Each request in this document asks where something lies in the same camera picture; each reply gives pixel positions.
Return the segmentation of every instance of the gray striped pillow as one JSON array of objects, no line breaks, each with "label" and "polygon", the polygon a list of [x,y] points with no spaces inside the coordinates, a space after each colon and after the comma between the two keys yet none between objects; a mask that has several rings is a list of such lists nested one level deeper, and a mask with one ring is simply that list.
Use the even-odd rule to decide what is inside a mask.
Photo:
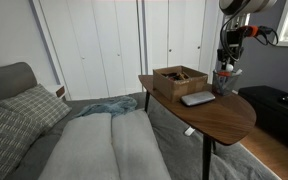
[{"label": "gray striped pillow", "polygon": [[0,107],[0,179],[17,166],[41,132],[41,123]]},{"label": "gray striped pillow", "polygon": [[70,107],[48,92],[41,84],[15,97],[1,100],[0,106],[43,123],[44,132],[71,111]]}]

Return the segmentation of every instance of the wooden floor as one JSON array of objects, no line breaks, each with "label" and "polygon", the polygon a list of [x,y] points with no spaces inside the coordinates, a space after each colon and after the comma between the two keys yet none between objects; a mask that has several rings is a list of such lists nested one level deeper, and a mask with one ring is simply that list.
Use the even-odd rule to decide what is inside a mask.
[{"label": "wooden floor", "polygon": [[288,148],[255,127],[241,143],[281,179],[288,180]]}]

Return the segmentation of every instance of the gray bedspread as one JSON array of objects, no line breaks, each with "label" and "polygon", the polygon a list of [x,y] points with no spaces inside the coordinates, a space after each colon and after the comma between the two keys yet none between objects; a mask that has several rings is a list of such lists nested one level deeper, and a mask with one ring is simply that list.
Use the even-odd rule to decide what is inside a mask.
[{"label": "gray bedspread", "polygon": [[[131,94],[137,100],[136,109],[144,107],[145,93]],[[42,172],[54,146],[59,140],[66,123],[78,114],[83,107],[101,103],[103,99],[67,102],[73,109],[57,123],[46,135],[32,145],[19,167],[6,179],[34,180]],[[183,132],[188,127],[151,97],[148,116],[154,134],[162,152],[165,164],[173,180],[201,179],[202,171],[202,135],[195,131],[186,137]],[[252,156],[239,143],[232,146],[216,144],[212,153],[210,179],[274,180],[278,177]]]}]

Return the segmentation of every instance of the headboard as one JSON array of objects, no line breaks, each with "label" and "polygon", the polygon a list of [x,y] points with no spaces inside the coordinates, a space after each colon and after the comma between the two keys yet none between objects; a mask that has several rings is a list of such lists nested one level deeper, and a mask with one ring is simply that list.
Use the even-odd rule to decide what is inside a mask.
[{"label": "headboard", "polygon": [[0,67],[0,100],[16,96],[36,85],[35,75],[27,63]]}]

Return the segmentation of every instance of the closet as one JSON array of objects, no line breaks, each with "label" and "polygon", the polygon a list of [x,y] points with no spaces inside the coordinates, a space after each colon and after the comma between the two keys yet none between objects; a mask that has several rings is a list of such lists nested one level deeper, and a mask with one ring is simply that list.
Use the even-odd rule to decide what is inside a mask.
[{"label": "closet", "polygon": [[205,0],[33,3],[72,100],[140,92],[137,76],[155,68],[199,68]]}]

